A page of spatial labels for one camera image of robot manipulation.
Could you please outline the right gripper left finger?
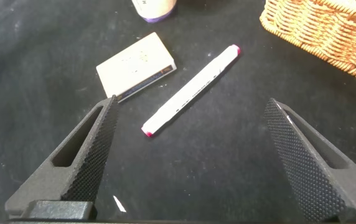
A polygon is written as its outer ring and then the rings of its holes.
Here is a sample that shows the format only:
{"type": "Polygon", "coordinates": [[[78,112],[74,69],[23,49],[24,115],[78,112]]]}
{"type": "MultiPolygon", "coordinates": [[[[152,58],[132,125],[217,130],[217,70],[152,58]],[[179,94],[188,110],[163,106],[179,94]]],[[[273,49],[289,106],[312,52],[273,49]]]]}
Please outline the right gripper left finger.
{"type": "Polygon", "coordinates": [[[35,200],[94,202],[117,117],[115,96],[97,103],[6,201],[6,213],[20,217],[35,200]]]}

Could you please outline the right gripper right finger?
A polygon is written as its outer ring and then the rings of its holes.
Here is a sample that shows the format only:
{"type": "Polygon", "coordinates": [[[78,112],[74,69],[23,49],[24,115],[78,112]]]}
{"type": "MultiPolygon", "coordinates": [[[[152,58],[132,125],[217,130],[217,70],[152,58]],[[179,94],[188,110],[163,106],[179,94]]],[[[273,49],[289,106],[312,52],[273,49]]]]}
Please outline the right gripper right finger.
{"type": "Polygon", "coordinates": [[[265,119],[304,218],[356,223],[356,163],[273,98],[265,119]]]}

